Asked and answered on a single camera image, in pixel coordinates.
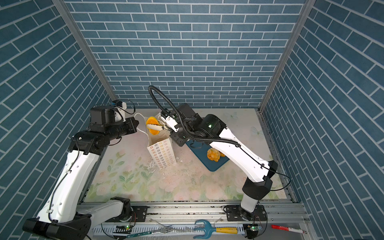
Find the long oval yellow bread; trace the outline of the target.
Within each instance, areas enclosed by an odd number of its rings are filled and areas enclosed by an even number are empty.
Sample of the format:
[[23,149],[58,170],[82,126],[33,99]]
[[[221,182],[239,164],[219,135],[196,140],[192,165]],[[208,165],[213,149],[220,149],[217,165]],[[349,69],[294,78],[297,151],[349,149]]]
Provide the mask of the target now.
[[158,135],[162,126],[155,117],[149,117],[146,121],[146,127],[152,135]]

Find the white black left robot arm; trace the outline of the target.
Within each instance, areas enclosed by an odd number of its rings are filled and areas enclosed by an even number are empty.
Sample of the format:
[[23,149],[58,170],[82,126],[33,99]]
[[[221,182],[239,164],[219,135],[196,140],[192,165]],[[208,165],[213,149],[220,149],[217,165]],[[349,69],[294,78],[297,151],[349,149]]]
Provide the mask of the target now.
[[90,114],[88,128],[71,139],[65,165],[51,195],[36,217],[25,220],[24,232],[50,240],[85,240],[94,227],[107,220],[118,218],[125,222],[134,217],[130,200],[121,197],[77,212],[89,177],[105,149],[112,140],[135,134],[139,125],[116,105],[94,106]]

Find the white paper bag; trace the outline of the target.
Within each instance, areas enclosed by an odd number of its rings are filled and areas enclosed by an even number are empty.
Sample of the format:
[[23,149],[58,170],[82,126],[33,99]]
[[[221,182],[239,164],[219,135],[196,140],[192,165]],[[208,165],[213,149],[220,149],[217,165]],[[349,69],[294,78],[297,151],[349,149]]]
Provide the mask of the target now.
[[146,121],[148,118],[144,117],[141,113],[136,113],[134,117],[139,117],[140,120],[144,121],[141,125],[141,129],[138,127],[137,130],[147,136],[147,150],[158,168],[165,169],[175,165],[177,160],[173,149],[173,143],[170,138],[170,132],[160,131],[158,135],[152,135],[146,127]]

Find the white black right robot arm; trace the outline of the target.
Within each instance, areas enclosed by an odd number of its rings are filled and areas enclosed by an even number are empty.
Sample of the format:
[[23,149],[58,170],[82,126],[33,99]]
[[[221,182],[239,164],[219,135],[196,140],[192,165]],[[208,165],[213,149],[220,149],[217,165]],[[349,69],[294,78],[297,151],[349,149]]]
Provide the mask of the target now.
[[240,211],[244,219],[250,220],[259,201],[271,191],[278,163],[265,161],[253,153],[219,117],[213,114],[201,117],[188,104],[162,112],[161,119],[180,147],[187,141],[205,143],[223,153],[246,174]]

